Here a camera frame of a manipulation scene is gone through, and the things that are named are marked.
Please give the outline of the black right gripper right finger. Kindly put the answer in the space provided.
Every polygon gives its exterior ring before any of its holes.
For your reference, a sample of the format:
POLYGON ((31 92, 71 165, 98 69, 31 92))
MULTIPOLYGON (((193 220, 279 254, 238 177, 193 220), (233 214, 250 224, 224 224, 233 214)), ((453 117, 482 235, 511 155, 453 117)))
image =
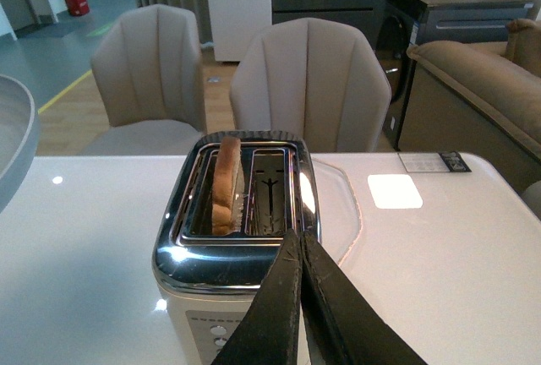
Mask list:
POLYGON ((313 364, 424 364, 310 233, 301 236, 301 303, 313 364))

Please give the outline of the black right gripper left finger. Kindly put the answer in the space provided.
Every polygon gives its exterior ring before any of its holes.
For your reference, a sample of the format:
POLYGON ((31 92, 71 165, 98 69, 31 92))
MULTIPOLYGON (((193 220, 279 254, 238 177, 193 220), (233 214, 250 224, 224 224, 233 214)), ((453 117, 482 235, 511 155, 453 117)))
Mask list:
POLYGON ((297 233, 289 229, 248 312, 214 364, 295 364, 302 281, 297 233))

